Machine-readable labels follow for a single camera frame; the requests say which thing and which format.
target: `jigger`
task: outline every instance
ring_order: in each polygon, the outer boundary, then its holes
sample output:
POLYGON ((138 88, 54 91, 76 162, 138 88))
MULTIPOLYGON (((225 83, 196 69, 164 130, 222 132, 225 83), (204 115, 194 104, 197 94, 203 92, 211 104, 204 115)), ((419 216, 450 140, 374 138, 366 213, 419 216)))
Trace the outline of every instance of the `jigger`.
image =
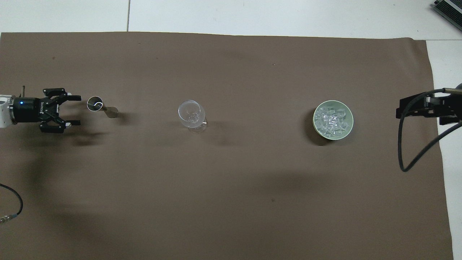
POLYGON ((88 110, 93 112, 104 111, 104 113, 106 113, 106 116, 108 116, 109 118, 116 118, 119 114, 119 110, 117 108, 113 106, 105 106, 103 100, 98 96, 94 96, 88 99, 87 108, 88 110))

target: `thick black cable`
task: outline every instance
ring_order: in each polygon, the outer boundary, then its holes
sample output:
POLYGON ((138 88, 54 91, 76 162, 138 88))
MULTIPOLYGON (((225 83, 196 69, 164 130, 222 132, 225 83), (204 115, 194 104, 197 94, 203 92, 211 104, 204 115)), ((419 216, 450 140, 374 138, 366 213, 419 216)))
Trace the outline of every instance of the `thick black cable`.
POLYGON ((411 161, 411 163, 409 163, 409 165, 405 168, 404 165, 403 165, 403 159, 402 159, 402 150, 401 150, 401 141, 402 141, 402 128, 403 128, 403 123, 404 123, 404 118, 406 117, 406 114, 407 112, 409 112, 409 109, 411 108, 411 106, 413 106, 415 103, 417 103, 419 100, 425 98, 426 96, 428 95, 431 95, 431 94, 434 94, 434 93, 444 93, 445 92, 445 89, 441 88, 441 89, 435 89, 435 90, 431 90, 431 91, 428 91, 428 92, 425 92, 425 93, 422 93, 420 95, 418 95, 417 97, 415 97, 413 100, 411 100, 408 105, 406 106, 406 108, 404 108, 402 114, 401 114, 401 118, 400 118, 400 125, 398 127, 398 161, 399 161, 399 164, 400 164, 400 169, 403 171, 403 172, 407 172, 409 171, 413 166, 414 164, 433 146, 435 145, 439 140, 441 140, 443 137, 447 136, 448 134, 450 134, 451 132, 453 132, 454 130, 460 128, 462 126, 462 122, 459 122, 457 123, 456 125, 453 125, 452 127, 450 127, 449 129, 447 129, 446 131, 444 131, 443 133, 441 133, 441 135, 435 137, 431 142, 428 143, 428 145, 426 145, 415 157, 414 159, 411 161))
POLYGON ((4 187, 5 189, 8 189, 10 191, 12 191, 14 193, 14 195, 16 195, 16 197, 18 197, 19 199, 19 202, 21 203, 20 207, 19 207, 19 211, 16 213, 16 215, 19 215, 21 214, 21 212, 23 211, 23 199, 21 198, 21 195, 19 193, 17 193, 13 188, 11 187, 8 187, 4 184, 1 184, 0 183, 0 186, 4 187))

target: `cable connector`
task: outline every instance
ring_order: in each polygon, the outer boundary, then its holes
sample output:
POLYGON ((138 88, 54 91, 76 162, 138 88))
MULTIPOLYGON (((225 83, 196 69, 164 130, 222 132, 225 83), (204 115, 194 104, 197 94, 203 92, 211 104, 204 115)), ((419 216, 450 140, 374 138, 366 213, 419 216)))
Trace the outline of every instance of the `cable connector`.
POLYGON ((3 217, 0 217, 0 224, 4 224, 4 223, 14 219, 17 216, 18 216, 17 214, 13 214, 13 215, 6 215, 6 216, 3 216, 3 217))

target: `glass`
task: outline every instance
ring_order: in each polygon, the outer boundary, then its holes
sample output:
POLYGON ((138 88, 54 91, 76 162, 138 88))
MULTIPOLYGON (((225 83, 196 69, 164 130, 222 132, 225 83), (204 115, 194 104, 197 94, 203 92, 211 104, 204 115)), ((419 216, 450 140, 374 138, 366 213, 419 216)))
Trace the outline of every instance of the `glass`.
POLYGON ((178 107, 181 123, 193 133, 201 133, 207 127, 204 108, 194 100, 186 100, 178 107))

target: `white table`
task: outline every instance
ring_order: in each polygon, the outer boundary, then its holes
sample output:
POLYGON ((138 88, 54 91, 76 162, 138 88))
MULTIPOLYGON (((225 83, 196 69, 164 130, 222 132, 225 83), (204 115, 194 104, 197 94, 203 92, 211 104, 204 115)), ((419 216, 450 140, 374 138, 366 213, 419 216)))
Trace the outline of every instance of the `white table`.
MULTIPOLYGON (((435 88, 455 87, 462 83, 462 32, 431 10, 432 2, 2 0, 0 32, 168 31, 311 37, 411 37, 427 40, 435 88)), ((438 126, 438 131, 441 133, 447 128, 438 126)), ((462 260, 462 164, 458 163, 462 160, 462 130, 456 130, 441 140, 440 147, 454 259, 462 260)))

